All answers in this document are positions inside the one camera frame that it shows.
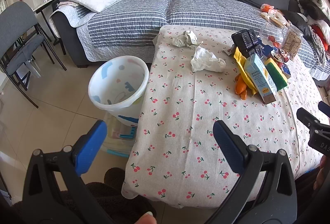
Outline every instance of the green scouring pad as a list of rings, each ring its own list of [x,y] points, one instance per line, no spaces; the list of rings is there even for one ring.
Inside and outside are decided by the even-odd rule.
[[[269,58],[265,61],[265,67],[270,74],[270,77],[273,79],[277,91],[283,89],[284,87],[288,86],[288,80],[285,75],[282,73],[281,69],[275,63],[272,58]]]

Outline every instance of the red cloth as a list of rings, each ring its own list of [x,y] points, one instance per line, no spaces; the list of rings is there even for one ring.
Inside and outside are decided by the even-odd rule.
[[[320,37],[322,43],[323,43],[323,46],[324,46],[324,49],[326,51],[328,51],[328,44],[324,38],[324,35],[323,35],[323,32],[321,31],[320,27],[317,26],[317,25],[311,25],[311,28],[314,30],[314,32]]]

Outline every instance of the crumpled paper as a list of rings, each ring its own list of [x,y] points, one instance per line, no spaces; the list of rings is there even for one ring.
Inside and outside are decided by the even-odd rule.
[[[190,61],[193,72],[208,70],[212,72],[223,72],[226,62],[217,58],[212,52],[200,46],[196,47],[194,58]]]
[[[172,39],[172,44],[176,47],[196,47],[203,42],[197,42],[197,37],[192,31],[184,31],[178,37]]]

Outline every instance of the white plastic bucket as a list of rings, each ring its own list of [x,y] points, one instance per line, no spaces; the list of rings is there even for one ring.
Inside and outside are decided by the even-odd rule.
[[[121,56],[104,63],[93,74],[88,95],[93,104],[128,126],[137,126],[149,79],[147,65],[138,57]]]

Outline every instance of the orange toy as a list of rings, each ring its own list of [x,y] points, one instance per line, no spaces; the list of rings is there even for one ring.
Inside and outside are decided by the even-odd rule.
[[[274,9],[274,6],[269,5],[269,4],[262,4],[261,7],[260,7],[260,10],[261,10],[262,12],[266,12],[266,13],[268,13],[268,11],[269,11],[270,9]]]
[[[243,93],[244,91],[246,91],[247,85],[243,81],[243,78],[242,78],[241,75],[236,76],[235,79],[237,79],[237,83],[236,83],[236,87],[235,87],[235,93],[237,95],[240,95],[241,93]]]
[[[248,91],[246,89],[242,93],[240,93],[240,97],[243,100],[246,100],[247,95],[248,95]]]

